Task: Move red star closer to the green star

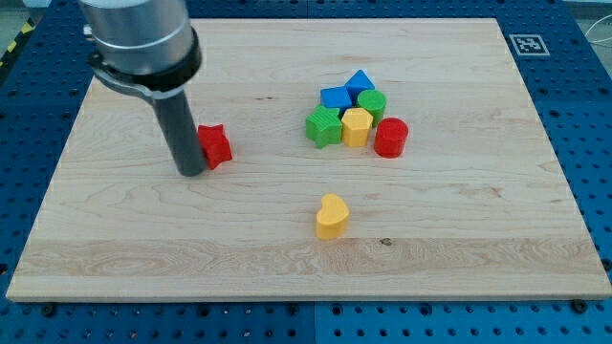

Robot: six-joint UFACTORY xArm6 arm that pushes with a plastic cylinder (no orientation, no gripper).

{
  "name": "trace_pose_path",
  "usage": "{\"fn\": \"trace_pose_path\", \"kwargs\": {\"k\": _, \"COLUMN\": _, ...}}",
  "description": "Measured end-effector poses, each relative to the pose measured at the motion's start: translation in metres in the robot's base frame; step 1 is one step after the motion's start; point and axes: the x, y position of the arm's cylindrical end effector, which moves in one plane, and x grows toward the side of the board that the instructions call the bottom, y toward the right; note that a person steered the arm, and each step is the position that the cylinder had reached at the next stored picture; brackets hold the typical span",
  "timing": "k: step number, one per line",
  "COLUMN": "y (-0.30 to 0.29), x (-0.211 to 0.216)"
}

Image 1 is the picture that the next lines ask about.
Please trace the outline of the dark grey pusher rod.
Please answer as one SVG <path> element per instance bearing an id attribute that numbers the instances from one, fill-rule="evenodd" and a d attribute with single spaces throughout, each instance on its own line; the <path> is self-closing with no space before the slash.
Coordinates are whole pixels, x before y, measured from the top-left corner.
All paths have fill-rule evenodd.
<path id="1" fill-rule="evenodd" d="M 154 98 L 151 105 L 178 172 L 186 177 L 201 174 L 207 164 L 185 93 Z"/>

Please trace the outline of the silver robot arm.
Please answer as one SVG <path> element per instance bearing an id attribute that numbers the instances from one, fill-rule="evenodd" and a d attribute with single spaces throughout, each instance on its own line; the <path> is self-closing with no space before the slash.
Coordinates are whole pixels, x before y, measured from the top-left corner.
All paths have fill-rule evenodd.
<path id="1" fill-rule="evenodd" d="M 202 53 L 184 0 L 79 0 L 96 44 L 89 64 L 109 89 L 152 108 L 177 170 L 192 177 L 206 168 L 185 85 Z"/>

